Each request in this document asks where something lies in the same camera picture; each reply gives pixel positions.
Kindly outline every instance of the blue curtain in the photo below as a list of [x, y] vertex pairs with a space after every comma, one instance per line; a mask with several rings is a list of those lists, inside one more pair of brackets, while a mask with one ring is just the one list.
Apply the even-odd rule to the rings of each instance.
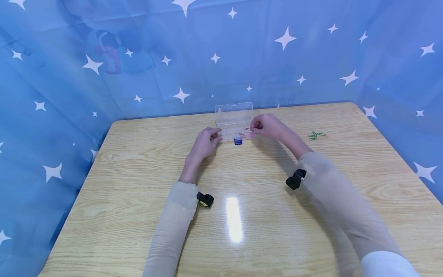
[[442, 10], [440, 0], [0, 1], [0, 276], [40, 272], [119, 119], [352, 101], [442, 201]]

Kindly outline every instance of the green paper clip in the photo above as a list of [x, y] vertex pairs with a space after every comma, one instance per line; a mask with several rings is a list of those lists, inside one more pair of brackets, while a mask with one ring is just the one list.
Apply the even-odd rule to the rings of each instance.
[[312, 135], [308, 135], [309, 140], [317, 140], [318, 136], [325, 136], [323, 133], [316, 133], [315, 131], [312, 131]]

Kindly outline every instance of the left hand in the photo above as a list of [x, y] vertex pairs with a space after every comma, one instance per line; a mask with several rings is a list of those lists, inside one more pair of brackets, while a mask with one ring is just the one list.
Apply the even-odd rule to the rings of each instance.
[[217, 144], [222, 140], [222, 138], [218, 136], [218, 132], [221, 130], [220, 128], [206, 127], [198, 133], [188, 158], [201, 162], [204, 158], [211, 155]]

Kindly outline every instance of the transparent container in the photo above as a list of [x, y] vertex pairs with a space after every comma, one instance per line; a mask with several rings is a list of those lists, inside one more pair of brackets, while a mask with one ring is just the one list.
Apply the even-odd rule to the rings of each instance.
[[249, 129], [252, 118], [252, 102], [215, 106], [215, 125], [221, 128], [218, 135], [223, 138], [222, 142], [252, 138], [254, 133]]

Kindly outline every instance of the wooden table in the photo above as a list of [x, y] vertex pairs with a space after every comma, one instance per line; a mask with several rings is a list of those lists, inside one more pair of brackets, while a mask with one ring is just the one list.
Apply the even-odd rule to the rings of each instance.
[[[422, 276], [443, 276], [443, 207], [357, 106], [254, 111], [270, 112], [353, 181]], [[212, 125], [213, 113], [114, 123], [41, 277], [141, 276], [166, 196]], [[312, 131], [326, 136], [309, 141]], [[214, 205], [197, 209], [177, 276], [358, 274], [340, 229], [285, 185], [295, 163], [274, 141], [222, 143], [198, 177]]]

